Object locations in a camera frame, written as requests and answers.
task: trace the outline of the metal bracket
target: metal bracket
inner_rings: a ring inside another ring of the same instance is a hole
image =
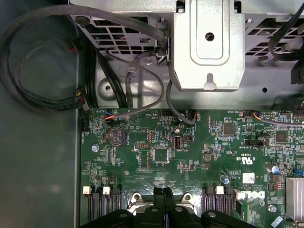
[[[185,1],[171,30],[170,79],[181,91],[234,91],[245,71],[245,17],[234,0]]]
[[[176,206],[185,207],[190,214],[197,214],[194,206],[193,196],[190,193],[185,193],[181,200],[176,201]],[[127,211],[136,215],[137,213],[144,213],[145,210],[154,205],[153,201],[144,201],[141,194],[136,192],[132,195]]]

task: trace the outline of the chip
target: chip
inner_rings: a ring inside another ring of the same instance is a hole
[[[275,142],[276,143],[285,143],[287,141],[287,133],[286,132],[276,132],[275,134]]]
[[[277,182],[281,180],[281,176],[280,175],[271,175],[270,178],[272,179],[273,182]]]
[[[224,135],[234,135],[234,125],[233,124],[224,124],[223,134]]]
[[[204,163],[204,168],[205,169],[210,169],[211,168],[211,164],[210,163]]]
[[[169,161],[169,155],[167,149],[155,149],[153,150],[153,158],[155,163],[167,163]]]
[[[205,161],[210,161],[211,160],[211,154],[205,154]]]

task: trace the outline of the white label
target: white label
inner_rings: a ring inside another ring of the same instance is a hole
[[[244,172],[243,173],[243,184],[254,184],[255,183],[255,173],[254,172]]]

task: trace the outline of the integrated circuit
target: integrated circuit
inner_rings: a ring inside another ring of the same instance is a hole
[[[211,154],[205,154],[205,161],[211,161]]]
[[[287,133],[286,132],[276,132],[275,133],[275,142],[276,143],[286,143]]]
[[[167,163],[169,161],[167,148],[153,149],[153,161],[155,163]]]
[[[233,124],[224,124],[223,126],[224,135],[234,135],[234,125]]]

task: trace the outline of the capacitor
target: capacitor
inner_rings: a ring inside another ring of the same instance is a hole
[[[226,175],[221,175],[219,177],[220,181],[223,182],[224,184],[229,184],[229,179],[228,179],[228,176]]]
[[[181,130],[179,128],[174,128],[174,134],[179,134],[181,132]]]
[[[274,164],[267,165],[267,171],[273,174],[278,174],[280,172],[280,168]]]
[[[99,151],[99,146],[98,145],[93,145],[91,149],[92,149],[93,152],[98,152]]]
[[[268,210],[272,213],[275,213],[276,212],[276,206],[275,205],[269,205],[268,206]]]

